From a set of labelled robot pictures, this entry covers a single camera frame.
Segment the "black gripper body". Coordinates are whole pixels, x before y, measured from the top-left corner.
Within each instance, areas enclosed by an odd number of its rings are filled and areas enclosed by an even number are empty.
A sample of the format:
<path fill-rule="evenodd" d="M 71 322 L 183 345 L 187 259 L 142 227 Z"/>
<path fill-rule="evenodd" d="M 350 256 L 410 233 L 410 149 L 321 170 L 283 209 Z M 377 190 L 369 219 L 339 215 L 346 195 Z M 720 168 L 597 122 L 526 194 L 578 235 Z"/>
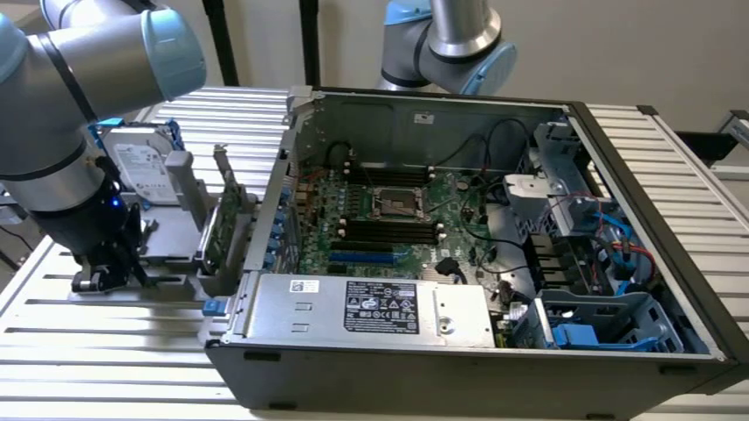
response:
<path fill-rule="evenodd" d="M 34 210 L 32 217 L 72 254 L 106 254 L 119 265 L 128 266 L 122 231 L 131 205 L 116 182 L 106 176 L 100 188 L 82 204 L 66 210 Z"/>

